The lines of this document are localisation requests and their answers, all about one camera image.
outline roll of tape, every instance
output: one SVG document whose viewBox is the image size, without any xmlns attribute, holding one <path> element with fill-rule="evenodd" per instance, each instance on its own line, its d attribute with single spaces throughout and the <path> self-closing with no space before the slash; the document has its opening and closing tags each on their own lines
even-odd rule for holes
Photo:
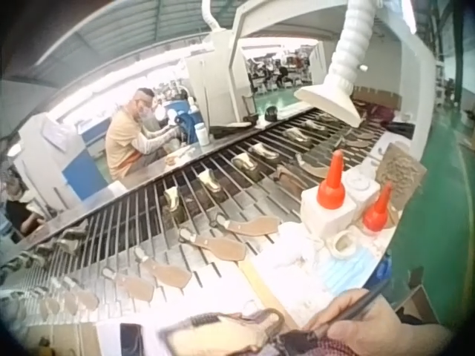
<svg viewBox="0 0 475 356">
<path fill-rule="evenodd" d="M 350 231 L 343 230 L 327 240 L 327 247 L 334 258 L 346 260 L 355 254 L 357 242 Z"/>
</svg>

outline beige shirt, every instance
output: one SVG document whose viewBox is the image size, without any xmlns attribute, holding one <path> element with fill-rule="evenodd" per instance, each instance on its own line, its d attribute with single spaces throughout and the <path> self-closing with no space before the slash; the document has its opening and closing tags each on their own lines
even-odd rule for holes
<svg viewBox="0 0 475 356">
<path fill-rule="evenodd" d="M 142 125 L 123 109 L 112 116 L 105 135 L 105 155 L 113 180 L 125 177 L 132 164 L 142 156 L 132 146 L 132 141 L 137 138 L 141 130 Z"/>
</svg>

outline white hose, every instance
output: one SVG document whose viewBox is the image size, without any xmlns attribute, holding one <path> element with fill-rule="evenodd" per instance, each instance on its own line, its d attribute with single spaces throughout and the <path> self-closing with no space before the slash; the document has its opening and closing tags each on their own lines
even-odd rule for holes
<svg viewBox="0 0 475 356">
<path fill-rule="evenodd" d="M 201 2 L 201 13 L 203 15 L 204 22 L 211 28 L 211 31 L 221 30 L 220 24 L 211 14 L 211 0 L 203 0 Z"/>
<path fill-rule="evenodd" d="M 370 45 L 376 9 L 380 5 L 380 0 L 348 0 L 343 30 L 324 84 L 337 85 L 348 96 L 353 92 L 358 68 Z"/>
</svg>

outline white container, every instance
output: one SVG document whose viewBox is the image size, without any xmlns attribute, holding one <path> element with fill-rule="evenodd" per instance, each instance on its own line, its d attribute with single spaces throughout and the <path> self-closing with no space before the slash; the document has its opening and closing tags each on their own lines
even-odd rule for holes
<svg viewBox="0 0 475 356">
<path fill-rule="evenodd" d="M 358 219 L 364 210 L 376 200 L 381 186 L 361 172 L 358 166 L 345 171 L 341 182 L 347 195 L 356 203 L 355 219 Z"/>
<path fill-rule="evenodd" d="M 356 203 L 345 194 L 343 205 L 335 210 L 323 208 L 317 203 L 318 185 L 302 192 L 300 216 L 313 240 L 328 239 L 345 230 L 353 221 Z"/>
<path fill-rule="evenodd" d="M 205 124 L 200 122 L 194 126 L 194 130 L 196 132 L 196 137 L 198 138 L 198 142 L 201 146 L 209 145 L 209 135 L 208 129 L 206 128 Z"/>
</svg>

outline black phone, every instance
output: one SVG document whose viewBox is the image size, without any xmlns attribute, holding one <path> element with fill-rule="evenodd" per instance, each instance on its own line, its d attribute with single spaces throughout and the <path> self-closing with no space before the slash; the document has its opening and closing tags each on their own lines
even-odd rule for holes
<svg viewBox="0 0 475 356">
<path fill-rule="evenodd" d="M 142 326 L 133 323 L 120 324 L 120 349 L 122 356 L 144 356 Z"/>
</svg>

